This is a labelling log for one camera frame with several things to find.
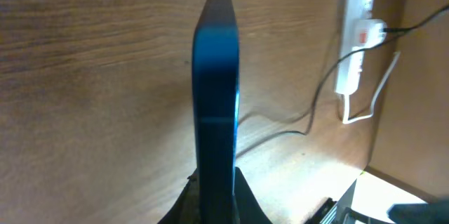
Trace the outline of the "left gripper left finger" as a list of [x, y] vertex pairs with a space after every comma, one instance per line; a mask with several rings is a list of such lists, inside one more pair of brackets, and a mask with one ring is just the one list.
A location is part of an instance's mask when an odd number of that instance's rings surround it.
[[180, 196], [158, 224], [200, 223], [199, 182], [196, 169], [187, 180]]

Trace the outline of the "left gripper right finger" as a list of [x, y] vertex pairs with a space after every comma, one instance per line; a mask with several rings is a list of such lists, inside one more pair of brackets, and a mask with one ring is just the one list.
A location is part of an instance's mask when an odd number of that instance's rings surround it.
[[234, 196], [240, 224], [272, 224], [258, 204], [239, 167], [235, 168]]

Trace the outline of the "blue Galaxy smartphone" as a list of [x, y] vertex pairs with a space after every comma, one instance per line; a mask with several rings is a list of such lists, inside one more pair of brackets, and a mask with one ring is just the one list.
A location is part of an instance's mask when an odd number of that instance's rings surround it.
[[192, 46], [192, 94], [202, 223], [235, 223], [239, 31], [232, 0], [206, 0]]

